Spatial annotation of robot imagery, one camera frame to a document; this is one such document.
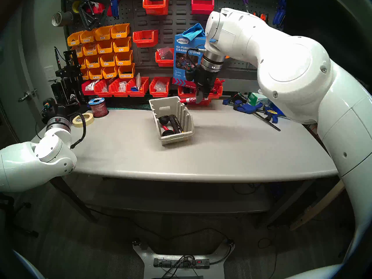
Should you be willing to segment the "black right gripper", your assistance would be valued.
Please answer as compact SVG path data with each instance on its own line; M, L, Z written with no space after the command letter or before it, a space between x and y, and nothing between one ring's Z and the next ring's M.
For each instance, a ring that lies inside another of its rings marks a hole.
M218 72L210 72L202 67L195 69L196 104L209 100L209 93L214 87Z

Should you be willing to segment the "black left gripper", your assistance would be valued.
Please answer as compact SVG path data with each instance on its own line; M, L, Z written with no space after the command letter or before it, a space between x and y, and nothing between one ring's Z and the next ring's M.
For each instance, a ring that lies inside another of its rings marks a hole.
M56 116L69 119L70 116L80 113L79 110L81 107L75 94L71 94L70 99L68 100L68 106L71 106L71 110L67 106L57 103L54 98L47 98L42 102L42 104L42 120L50 120Z

